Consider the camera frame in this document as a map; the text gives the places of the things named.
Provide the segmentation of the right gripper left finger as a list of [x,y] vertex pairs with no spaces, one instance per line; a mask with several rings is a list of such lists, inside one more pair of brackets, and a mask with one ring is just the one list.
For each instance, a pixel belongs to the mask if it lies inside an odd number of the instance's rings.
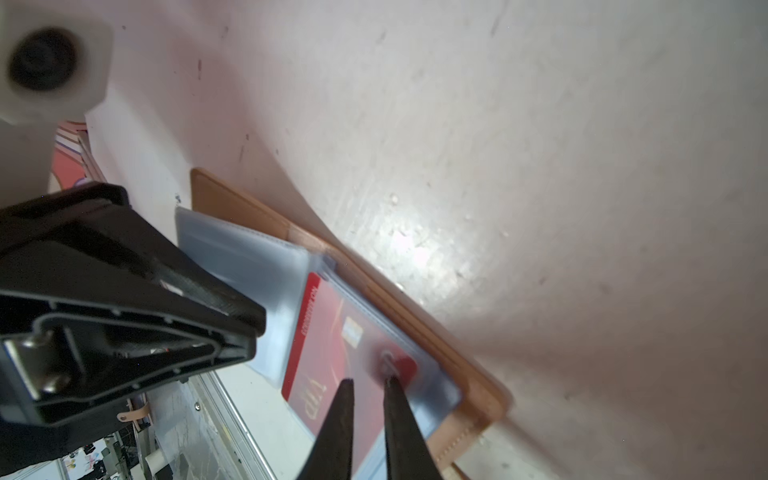
[[354,404],[354,380],[344,379],[297,480],[352,477]]

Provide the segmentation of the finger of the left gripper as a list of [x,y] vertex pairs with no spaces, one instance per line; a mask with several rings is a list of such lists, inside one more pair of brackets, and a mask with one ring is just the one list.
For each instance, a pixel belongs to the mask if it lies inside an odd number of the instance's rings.
[[1,211],[1,416],[59,426],[256,354],[265,309],[104,183]]

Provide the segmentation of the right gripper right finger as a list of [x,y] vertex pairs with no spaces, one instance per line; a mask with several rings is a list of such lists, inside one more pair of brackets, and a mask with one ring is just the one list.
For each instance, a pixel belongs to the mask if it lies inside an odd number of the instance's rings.
[[397,377],[384,386],[384,431],[389,480],[442,480]]

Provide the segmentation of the red credit card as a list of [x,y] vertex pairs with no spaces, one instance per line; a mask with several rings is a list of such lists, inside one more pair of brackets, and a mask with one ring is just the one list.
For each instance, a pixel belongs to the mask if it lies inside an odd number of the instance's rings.
[[354,381],[352,475],[376,456],[384,428],[384,383],[407,387],[429,370],[412,343],[329,275],[308,275],[282,396],[317,436],[340,382]]

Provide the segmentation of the tan leather card holder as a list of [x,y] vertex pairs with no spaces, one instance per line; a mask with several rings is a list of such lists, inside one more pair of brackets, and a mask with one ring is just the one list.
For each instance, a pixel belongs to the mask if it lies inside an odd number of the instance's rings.
[[[267,313],[256,357],[226,372],[224,384],[240,413],[257,396],[246,387],[266,382],[286,412],[295,452],[304,460],[312,436],[282,396],[290,349],[308,275],[329,275],[341,290],[380,314],[408,339],[429,370],[402,387],[438,469],[446,469],[508,410],[509,396],[458,349],[455,340],[414,315],[341,249],[203,169],[190,174],[192,205],[175,214],[179,247],[197,264]],[[356,479],[387,475],[384,428],[376,456]]]

